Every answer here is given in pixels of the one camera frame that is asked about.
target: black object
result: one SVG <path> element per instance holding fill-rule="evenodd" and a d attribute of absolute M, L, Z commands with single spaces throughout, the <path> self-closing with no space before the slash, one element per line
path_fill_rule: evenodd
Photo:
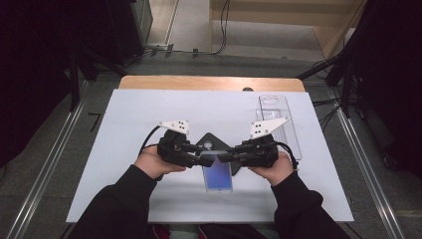
<path fill-rule="evenodd" d="M 224 141 L 222 141 L 220 138 L 216 137 L 211 132 L 205 133 L 205 135 L 199 139 L 199 141 L 196 143 L 196 145 L 204 147 L 204 143 L 207 141 L 212 142 L 212 148 L 211 150 L 222 150 L 222 151 L 233 151 L 233 148 L 227 145 Z M 230 168 L 232 171 L 232 176 L 236 175 L 236 173 L 239 171 L 239 169 L 242 167 L 239 161 L 232 161 L 230 163 Z"/>
<path fill-rule="evenodd" d="M 351 35 L 348 42 L 345 44 L 344 48 L 334 57 L 323 61 L 319 64 L 316 64 L 310 70 L 297 76 L 298 79 L 304 80 L 328 67 L 332 68 L 328 72 L 328 75 L 325 78 L 325 82 L 328 86 L 334 87 L 338 84 L 341 78 L 344 77 L 343 91 L 341 95 L 340 106 L 344 111 L 345 115 L 349 118 L 348 114 L 348 100 L 349 92 L 351 87 L 352 77 L 355 74 L 355 64 L 356 61 L 356 49 L 358 49 L 362 44 L 364 44 L 363 37 L 368 34 L 368 28 L 371 21 L 376 17 L 376 13 L 380 8 L 382 1 L 373 0 L 366 3 L 366 7 L 362 13 L 360 21 Z"/>
<path fill-rule="evenodd" d="M 158 155 L 166 162 L 186 167 L 192 167 L 194 165 L 210 167 L 214 159 L 197 156 L 201 150 L 207 149 L 190 144 L 185 134 L 171 129 L 165 132 L 164 137 L 159 140 L 157 147 Z"/>
<path fill-rule="evenodd" d="M 298 169 L 298 162 L 293 156 L 292 150 L 284 143 L 274 141 L 271 134 L 242 141 L 229 153 L 219 155 L 222 162 L 240 162 L 248 167 L 272 167 L 279 158 L 277 146 L 284 148 L 291 157 L 293 169 Z"/>
<path fill-rule="evenodd" d="M 70 91 L 56 2 L 0 1 L 0 167 Z"/>
<path fill-rule="evenodd" d="M 68 4 L 75 33 L 86 49 L 122 66 L 143 54 L 152 24 L 148 0 L 73 0 Z"/>
<path fill-rule="evenodd" d="M 375 2 L 354 53 L 359 104 L 386 165 L 422 178 L 422 2 Z"/>

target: transparent plastic box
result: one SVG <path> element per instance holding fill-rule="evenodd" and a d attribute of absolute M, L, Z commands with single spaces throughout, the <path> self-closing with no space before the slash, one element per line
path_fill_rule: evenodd
<path fill-rule="evenodd" d="M 302 158 L 298 138 L 296 136 L 294 119 L 292 119 L 288 101 L 284 96 L 259 96 L 256 121 L 273 120 L 277 118 L 290 119 L 272 132 L 275 141 L 287 144 L 295 159 Z"/>

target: phone screen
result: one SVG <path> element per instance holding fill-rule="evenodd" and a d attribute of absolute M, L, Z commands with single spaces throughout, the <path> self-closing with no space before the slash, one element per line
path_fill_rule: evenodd
<path fill-rule="evenodd" d="M 223 163 L 218 159 L 218 154 L 224 152 L 226 151 L 209 150 L 201 153 L 213 155 L 215 159 L 211 167 L 202 167 L 207 191 L 230 192 L 233 190 L 230 163 Z"/>

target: gray floor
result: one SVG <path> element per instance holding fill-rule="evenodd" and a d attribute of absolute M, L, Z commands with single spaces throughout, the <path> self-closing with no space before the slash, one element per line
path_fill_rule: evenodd
<path fill-rule="evenodd" d="M 178 11 L 182 12 L 182 4 L 189 7 L 188 3 L 190 3 L 188 0 L 180 0 L 181 5 Z M 183 19 L 176 16 L 172 37 L 170 37 L 170 43 L 175 44 L 175 48 L 181 47 L 181 42 L 185 39 L 177 38 L 175 35 L 177 33 L 179 36 L 183 36 L 184 28 L 177 24 L 177 21 L 180 20 Z M 279 27 L 258 26 L 258 28 L 268 29 Z M 253 40 L 244 37 L 237 39 L 238 43 L 236 43 L 235 38 L 231 37 L 236 36 L 237 33 L 251 36 L 252 34 L 248 34 L 248 31 L 253 32 L 254 30 L 249 27 L 237 29 L 231 25 L 228 33 L 232 42 L 228 44 L 223 56 L 199 56 L 193 59 L 189 54 L 173 53 L 171 57 L 165 58 L 163 54 L 158 53 L 154 57 L 145 56 L 140 61 L 133 63 L 127 70 L 131 75 L 291 78 L 309 69 L 315 61 L 322 60 L 322 54 L 318 51 L 315 39 L 312 38 L 307 27 L 288 26 L 283 30 L 287 31 L 282 37 L 284 39 L 279 37 L 271 40 L 266 46 L 263 46 L 261 38 Z M 192 36 L 189 35 L 188 39 L 195 42 L 186 44 L 187 48 L 199 46 L 204 41 L 203 38 L 196 39 Z M 288 42 L 289 39 L 290 42 L 296 41 L 300 44 L 292 45 Z M 105 112 L 110 94 L 113 89 L 118 87 L 119 79 L 120 77 L 114 73 L 103 72 L 99 80 L 91 84 L 86 104 L 46 191 L 30 220 L 24 238 L 60 238 L 68 227 L 65 219 L 100 126 L 97 125 L 92 130 L 96 117 L 90 116 L 90 113 L 103 114 Z M 326 100 L 330 97 L 323 80 L 312 77 L 305 81 L 305 86 L 314 101 Z M 30 192 L 57 135 L 69 116 L 69 105 L 70 99 L 64 99 L 39 128 L 26 149 L 7 165 L 7 170 L 5 167 L 0 170 L 0 177 L 5 172 L 5 178 L 0 182 L 0 238 L 5 238 L 12 227 L 21 204 Z M 331 109 L 332 106 L 318 107 L 316 113 L 319 117 L 323 117 Z M 382 161 L 383 156 L 364 120 L 361 120 L 354 111 L 351 111 L 351 120 L 405 236 L 421 238 L 422 180 L 404 170 L 391 171 L 385 168 Z M 334 116 L 329 122 L 324 135 L 355 219 L 352 223 L 340 223 L 340 225 L 352 238 L 388 238 L 337 116 Z M 256 226 L 269 238 L 277 237 L 271 225 Z M 195 226 L 171 225 L 171 229 L 174 231 L 172 238 L 197 238 Z"/>

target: black sleeve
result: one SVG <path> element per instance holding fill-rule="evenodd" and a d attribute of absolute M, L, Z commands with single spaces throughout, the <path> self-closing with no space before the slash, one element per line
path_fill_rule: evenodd
<path fill-rule="evenodd" d="M 93 199 L 69 238 L 144 238 L 156 181 L 131 165 Z"/>
<path fill-rule="evenodd" d="M 296 171 L 272 189 L 280 238 L 349 238 L 321 207 L 322 196 L 308 190 Z"/>

